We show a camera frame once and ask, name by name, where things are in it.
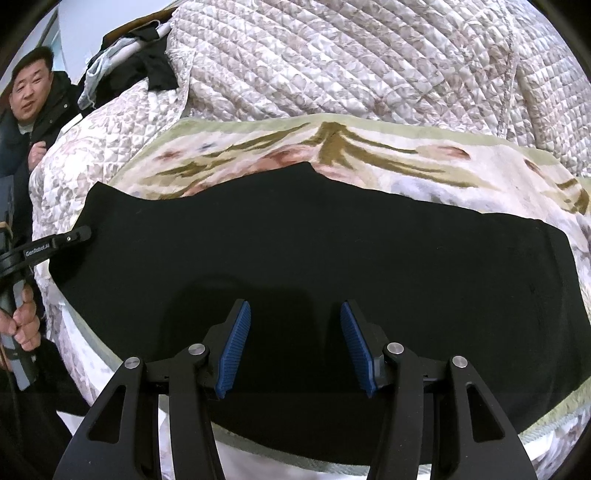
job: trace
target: man's hand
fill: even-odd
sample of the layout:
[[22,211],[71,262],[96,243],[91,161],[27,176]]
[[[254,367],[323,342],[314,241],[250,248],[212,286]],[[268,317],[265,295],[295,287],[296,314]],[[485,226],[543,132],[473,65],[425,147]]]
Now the man's hand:
[[29,171],[33,171],[33,169],[39,165],[39,162],[43,159],[46,153],[47,149],[45,148],[45,142],[37,142],[33,144],[31,151],[29,152]]
[[[35,314],[36,311],[33,289],[29,285],[25,285],[25,288],[22,289],[22,305],[14,312],[12,318],[0,310],[0,333],[14,336],[14,339],[21,344],[22,349],[26,352],[34,350],[41,344],[40,322]],[[0,367],[5,368],[2,356],[0,356]]]

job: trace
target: black fabric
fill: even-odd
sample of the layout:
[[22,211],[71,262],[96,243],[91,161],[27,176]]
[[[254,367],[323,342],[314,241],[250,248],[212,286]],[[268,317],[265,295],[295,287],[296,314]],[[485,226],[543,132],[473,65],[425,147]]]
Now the black fabric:
[[176,75],[166,55],[165,35],[146,45],[99,82],[96,88],[95,107],[117,98],[144,78],[148,78],[148,90],[174,90],[178,88]]
[[64,367],[56,346],[43,340],[35,351],[39,379],[25,391],[17,390],[24,444],[17,445],[14,403],[7,373],[0,371],[0,478],[51,480],[72,438],[56,410],[85,415],[88,405]]
[[22,135],[10,109],[0,118],[0,176],[14,176],[14,220],[16,243],[30,241],[33,233],[33,206],[29,197],[28,153],[31,146],[44,141],[49,149],[60,130],[78,113],[77,87],[66,72],[53,72],[51,90],[35,121],[33,131]]
[[464,355],[523,431],[591,375],[591,329],[564,233],[328,180],[303,163],[149,201],[94,186],[94,240],[50,262],[120,358],[168,358],[236,298],[252,327],[212,421],[278,450],[367,465],[384,413],[360,391],[339,307],[420,356]]
[[156,30],[160,26],[159,21],[151,21],[143,25],[142,27],[134,28],[133,30],[128,31],[124,37],[128,38],[139,38],[143,41],[154,41],[158,40],[160,36],[158,35],[158,30]]

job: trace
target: cable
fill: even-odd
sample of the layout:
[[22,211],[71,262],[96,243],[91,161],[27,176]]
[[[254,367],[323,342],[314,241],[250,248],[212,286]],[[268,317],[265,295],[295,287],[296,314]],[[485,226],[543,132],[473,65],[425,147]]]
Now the cable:
[[6,374],[8,376],[8,386],[10,388],[10,395],[12,397],[12,407],[14,409],[14,422],[15,422],[15,429],[17,434],[17,448],[22,453],[24,449],[24,442],[22,441],[22,425],[21,425],[21,416],[18,408],[18,398],[17,398],[17,389],[14,385],[14,378],[12,374],[8,371],[8,359],[6,355],[4,355],[4,350],[0,348],[0,356],[2,356],[2,363],[4,364],[4,368],[6,370]]

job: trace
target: wall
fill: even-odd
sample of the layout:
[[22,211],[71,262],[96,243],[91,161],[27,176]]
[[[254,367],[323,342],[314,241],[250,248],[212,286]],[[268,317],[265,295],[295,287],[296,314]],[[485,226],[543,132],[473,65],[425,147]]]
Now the wall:
[[81,78],[105,34],[170,3],[171,0],[61,0],[61,48],[72,81],[76,83]]
[[51,20],[51,16],[53,15],[54,11],[55,8],[52,9],[45,17],[43,17],[43,19],[37,24],[37,26],[24,41],[21,48],[18,49],[17,55],[12,59],[12,62],[10,62],[6,72],[0,79],[0,92],[3,92],[10,82],[12,69],[18,63],[18,61],[37,46],[37,43],[41,40],[41,35],[43,35],[45,27],[49,24],[49,20]]

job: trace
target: black clamp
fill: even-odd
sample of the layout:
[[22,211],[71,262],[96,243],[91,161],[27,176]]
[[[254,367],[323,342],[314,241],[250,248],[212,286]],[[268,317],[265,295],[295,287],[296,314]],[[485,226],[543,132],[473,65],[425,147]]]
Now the black clamp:
[[237,300],[224,323],[175,357],[128,358],[82,421],[54,480],[160,480],[158,395],[168,395],[175,477],[223,480],[207,399],[232,388],[251,324]]
[[431,480],[537,478],[511,422],[464,357],[418,357],[368,323],[353,300],[341,308],[341,327],[361,388],[388,399],[368,480],[416,480],[426,391],[435,398]]

